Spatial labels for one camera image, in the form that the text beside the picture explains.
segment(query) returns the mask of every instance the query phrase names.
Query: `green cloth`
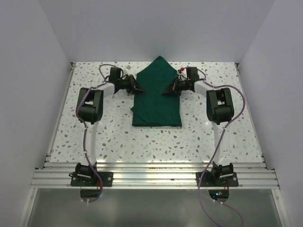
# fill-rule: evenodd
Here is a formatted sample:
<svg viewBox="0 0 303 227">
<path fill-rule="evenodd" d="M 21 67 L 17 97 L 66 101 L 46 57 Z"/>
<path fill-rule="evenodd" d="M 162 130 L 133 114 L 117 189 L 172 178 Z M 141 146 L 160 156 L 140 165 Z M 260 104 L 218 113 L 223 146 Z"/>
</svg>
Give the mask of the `green cloth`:
<svg viewBox="0 0 303 227">
<path fill-rule="evenodd" d="M 133 126 L 182 126 L 180 97 L 162 94 L 176 74 L 161 56 L 137 74 L 137 82 L 145 92 L 134 95 Z"/>
</svg>

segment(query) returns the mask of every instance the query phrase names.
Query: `purple cable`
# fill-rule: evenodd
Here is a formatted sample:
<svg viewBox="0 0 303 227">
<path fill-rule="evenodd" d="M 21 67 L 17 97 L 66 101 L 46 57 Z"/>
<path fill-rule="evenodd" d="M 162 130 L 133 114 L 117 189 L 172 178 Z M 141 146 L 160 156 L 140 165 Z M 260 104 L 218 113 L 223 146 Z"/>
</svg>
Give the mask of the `purple cable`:
<svg viewBox="0 0 303 227">
<path fill-rule="evenodd" d="M 220 223 L 218 223 L 216 220 L 214 220 L 214 219 L 211 217 L 211 215 L 208 213 L 208 211 L 205 209 L 204 204 L 202 203 L 202 199 L 201 199 L 200 187 L 201 187 L 201 182 L 202 182 L 202 178 L 203 178 L 203 176 L 204 176 L 204 173 L 206 172 L 206 170 L 208 169 L 208 167 L 210 166 L 210 164 L 211 164 L 212 161 L 214 160 L 214 157 L 215 157 L 216 153 L 218 152 L 218 149 L 219 149 L 219 146 L 220 146 L 220 144 L 221 144 L 221 142 L 222 142 L 223 135 L 225 134 L 226 128 L 227 128 L 231 123 L 233 123 L 237 118 L 239 118 L 239 117 L 243 114 L 244 109 L 245 109 L 245 97 L 244 97 L 243 93 L 242 93 L 238 88 L 236 88 L 236 87 L 233 86 L 233 85 L 213 86 L 213 85 L 207 83 L 207 82 L 206 82 L 206 75 L 205 75 L 205 73 L 204 73 L 203 71 L 199 70 L 199 69 L 198 69 L 198 71 L 201 72 L 201 73 L 204 75 L 205 78 L 204 78 L 204 81 L 203 81 L 203 82 L 204 82 L 206 85 L 208 85 L 209 87 L 212 87 L 212 88 L 231 87 L 231 88 L 235 89 L 235 90 L 241 95 L 242 100 L 243 100 L 243 105 L 242 105 L 241 111 L 238 113 L 237 116 L 235 116 L 230 122 L 228 122 L 228 123 L 224 126 L 223 131 L 222 131 L 222 133 L 221 133 L 221 136 L 220 136 L 220 138 L 219 138 L 218 144 L 217 144 L 217 146 L 215 147 L 214 154 L 213 154 L 213 156 L 211 157 L 211 159 L 209 160 L 209 162 L 207 163 L 205 169 L 203 170 L 203 172 L 202 172 L 202 174 L 201 174 L 201 177 L 200 177 L 200 180 L 199 180 L 199 185 L 198 185 L 198 197 L 199 197 L 199 203 L 200 203 L 200 205 L 201 205 L 201 208 L 203 209 L 204 213 L 208 216 L 208 218 L 209 218 L 210 220 L 212 220 L 217 226 L 223 227 L 222 225 L 220 225 Z M 234 211 L 240 216 L 240 218 L 241 218 L 241 227 L 243 227 L 243 226 L 244 226 L 244 218 L 243 218 L 243 216 L 240 214 L 240 212 L 239 212 L 237 209 L 235 209 L 233 206 L 229 205 L 229 204 L 223 203 L 223 205 L 226 206 L 226 207 L 231 208 L 232 210 L 234 210 Z"/>
<path fill-rule="evenodd" d="M 88 202 L 94 202 L 94 201 L 96 201 L 96 200 L 99 199 L 100 195 L 102 194 L 103 182 L 102 182 L 101 177 L 99 176 L 99 174 L 97 173 L 97 171 L 94 169 L 93 165 L 91 164 L 91 162 L 89 160 L 89 157 L 87 155 L 87 150 L 86 150 L 85 143 L 86 143 L 86 133 L 87 133 L 88 127 L 87 127 L 86 122 L 82 118 L 79 117 L 79 110 L 83 106 L 83 104 L 85 103 L 85 99 L 87 98 L 87 96 L 89 95 L 89 93 L 90 93 L 90 91 L 92 89 L 97 89 L 97 88 L 99 88 L 99 87 L 101 87 L 101 86 L 103 86 L 103 85 L 106 84 L 106 78 L 104 77 L 103 73 L 101 72 L 101 67 L 102 66 L 112 66 L 112 67 L 115 67 L 115 65 L 111 65 L 111 64 L 102 64 L 102 65 L 99 66 L 99 72 L 100 72 L 101 76 L 103 77 L 104 81 L 102 82 L 102 84 L 99 84 L 96 87 L 90 87 L 87 90 L 87 92 L 85 93 L 83 99 L 81 100 L 81 102 L 80 102 L 80 104 L 79 104 L 79 106 L 78 106 L 78 108 L 76 110 L 76 116 L 77 116 L 77 118 L 84 124 L 84 127 L 85 127 L 84 135 L 83 135 L 83 151 L 84 151 L 84 156 L 85 156 L 85 158 L 86 158 L 86 160 L 87 160 L 87 162 L 89 164 L 89 167 L 91 168 L 91 170 L 93 171 L 93 173 L 96 175 L 96 177 L 98 178 L 98 180 L 100 182 L 100 192 L 99 192 L 98 196 L 96 198 L 92 199 L 92 200 L 88 200 Z"/>
</svg>

